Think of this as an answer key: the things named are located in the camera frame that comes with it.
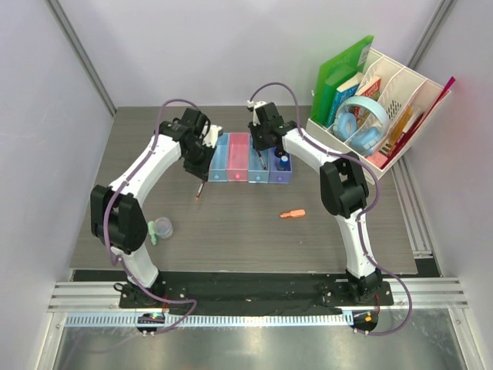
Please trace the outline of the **pink plastic bin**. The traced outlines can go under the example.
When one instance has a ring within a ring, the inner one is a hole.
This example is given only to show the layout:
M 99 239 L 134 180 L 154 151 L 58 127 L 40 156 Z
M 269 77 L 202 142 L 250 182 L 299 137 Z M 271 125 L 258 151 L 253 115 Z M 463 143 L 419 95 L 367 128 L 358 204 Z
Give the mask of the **pink plastic bin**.
M 227 156 L 228 181 L 247 182 L 249 169 L 250 134 L 231 133 Z

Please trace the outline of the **blue small object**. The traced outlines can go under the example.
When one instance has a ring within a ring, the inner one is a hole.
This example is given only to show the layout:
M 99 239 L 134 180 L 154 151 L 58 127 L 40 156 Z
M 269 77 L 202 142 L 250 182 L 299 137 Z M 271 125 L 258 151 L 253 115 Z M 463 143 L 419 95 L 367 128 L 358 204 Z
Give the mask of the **blue small object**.
M 288 157 L 288 155 L 282 155 L 277 165 L 278 170 L 279 171 L 288 170 L 289 166 L 290 166 L 290 158 Z

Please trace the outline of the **light blue bin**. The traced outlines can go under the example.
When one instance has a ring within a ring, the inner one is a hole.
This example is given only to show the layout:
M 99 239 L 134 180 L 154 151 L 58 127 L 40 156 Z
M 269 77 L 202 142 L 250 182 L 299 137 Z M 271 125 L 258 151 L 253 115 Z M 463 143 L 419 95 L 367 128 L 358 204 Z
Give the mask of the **light blue bin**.
M 267 165 L 267 171 L 264 171 L 257 151 L 253 148 L 253 140 L 250 138 L 249 147 L 249 166 L 248 166 L 248 182 L 249 183 L 268 183 L 270 174 L 269 150 L 261 151 L 264 161 Z
M 209 182 L 226 183 L 227 179 L 227 157 L 229 149 L 229 133 L 224 133 L 217 141 L 216 151 L 213 155 Z

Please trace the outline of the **purple plastic bin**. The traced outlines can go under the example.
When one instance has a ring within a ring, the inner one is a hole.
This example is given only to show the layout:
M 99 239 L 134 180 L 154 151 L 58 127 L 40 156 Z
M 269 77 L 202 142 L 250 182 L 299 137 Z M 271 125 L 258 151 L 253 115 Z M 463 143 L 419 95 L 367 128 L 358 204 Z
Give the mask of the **purple plastic bin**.
M 277 156 L 277 154 L 277 148 L 269 149 L 269 183 L 289 184 L 293 173 L 290 154 L 283 153 L 282 156 Z

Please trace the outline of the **light blue front bin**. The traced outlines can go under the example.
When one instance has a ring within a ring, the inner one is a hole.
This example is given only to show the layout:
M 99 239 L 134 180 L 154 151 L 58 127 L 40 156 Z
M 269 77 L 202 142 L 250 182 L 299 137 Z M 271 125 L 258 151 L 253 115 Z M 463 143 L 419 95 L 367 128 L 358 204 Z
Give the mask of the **light blue front bin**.
M 224 133 L 217 141 L 216 151 L 213 155 L 209 182 L 226 183 L 227 179 L 227 157 L 229 149 L 229 133 Z

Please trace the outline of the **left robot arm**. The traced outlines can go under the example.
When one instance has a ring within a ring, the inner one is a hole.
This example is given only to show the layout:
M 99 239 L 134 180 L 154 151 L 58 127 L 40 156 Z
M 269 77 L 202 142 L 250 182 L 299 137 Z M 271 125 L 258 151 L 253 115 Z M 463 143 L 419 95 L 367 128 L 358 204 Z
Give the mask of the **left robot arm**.
M 176 162 L 205 183 L 216 152 L 220 126 L 196 107 L 185 109 L 173 121 L 159 119 L 148 146 L 134 163 L 110 185 L 96 185 L 90 194 L 92 234 L 106 248 L 112 264 L 126 272 L 123 293 L 146 307 L 154 308 L 165 300 L 161 271 L 146 248 L 149 231 L 143 204 L 159 178 Z

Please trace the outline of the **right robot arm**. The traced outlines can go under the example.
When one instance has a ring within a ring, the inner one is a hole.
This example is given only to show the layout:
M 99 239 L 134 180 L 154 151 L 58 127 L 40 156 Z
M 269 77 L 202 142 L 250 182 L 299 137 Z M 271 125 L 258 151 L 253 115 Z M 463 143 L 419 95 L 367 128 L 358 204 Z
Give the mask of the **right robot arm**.
M 381 287 L 382 277 L 367 231 L 364 211 L 369 189 L 358 155 L 332 150 L 294 121 L 284 121 L 274 103 L 249 101 L 246 106 L 253 114 L 248 127 L 254 148 L 275 148 L 318 173 L 322 204 L 335 217 L 344 242 L 347 293 L 356 304 L 368 303 Z

